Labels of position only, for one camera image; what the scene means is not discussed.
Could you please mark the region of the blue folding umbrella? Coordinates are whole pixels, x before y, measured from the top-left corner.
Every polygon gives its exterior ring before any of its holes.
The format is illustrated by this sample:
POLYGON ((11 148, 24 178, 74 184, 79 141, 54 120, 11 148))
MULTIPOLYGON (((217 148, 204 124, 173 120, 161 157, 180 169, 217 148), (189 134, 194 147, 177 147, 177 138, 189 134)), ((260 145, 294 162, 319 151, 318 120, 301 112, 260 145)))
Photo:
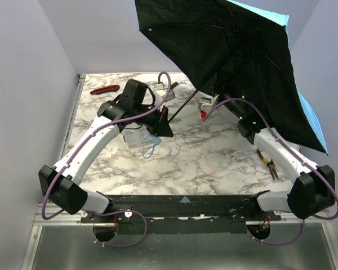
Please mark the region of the blue folding umbrella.
POLYGON ((296 87, 286 23, 234 1, 136 1, 139 29, 190 80, 221 100, 246 137, 270 125, 327 153, 319 120, 296 87))

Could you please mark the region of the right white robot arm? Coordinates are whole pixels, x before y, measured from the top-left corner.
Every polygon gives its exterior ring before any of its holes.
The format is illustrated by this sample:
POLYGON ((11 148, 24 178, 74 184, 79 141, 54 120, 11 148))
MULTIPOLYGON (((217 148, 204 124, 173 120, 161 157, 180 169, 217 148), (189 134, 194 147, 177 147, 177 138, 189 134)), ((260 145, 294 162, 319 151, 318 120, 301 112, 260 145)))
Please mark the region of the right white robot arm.
POLYGON ((288 212, 300 219, 337 218, 338 194, 335 191, 334 170, 329 165, 319 166, 288 144, 250 101, 229 98, 221 101, 220 105, 231 109, 238 103, 246 104, 255 116, 249 124, 239 124, 242 136, 268 154, 292 183, 288 191, 267 191, 259 195, 257 203, 260 209, 288 212))

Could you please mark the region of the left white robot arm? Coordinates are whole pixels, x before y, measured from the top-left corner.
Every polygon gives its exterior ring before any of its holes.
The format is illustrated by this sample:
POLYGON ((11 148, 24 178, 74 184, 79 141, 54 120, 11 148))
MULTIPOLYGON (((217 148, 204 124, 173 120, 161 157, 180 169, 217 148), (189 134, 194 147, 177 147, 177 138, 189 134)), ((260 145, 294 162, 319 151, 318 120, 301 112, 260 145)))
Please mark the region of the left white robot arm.
POLYGON ((145 126, 154 137, 173 136, 168 108, 164 106, 171 91, 168 89, 163 96, 152 92, 154 102, 146 105, 143 99, 150 90, 143 82, 128 80, 121 94, 101 104, 91 126, 77 144, 53 166, 41 167, 38 176, 45 202, 51 201, 69 214, 80 210, 99 214, 108 211, 109 197, 80 187, 89 167, 105 146, 132 123, 145 126))

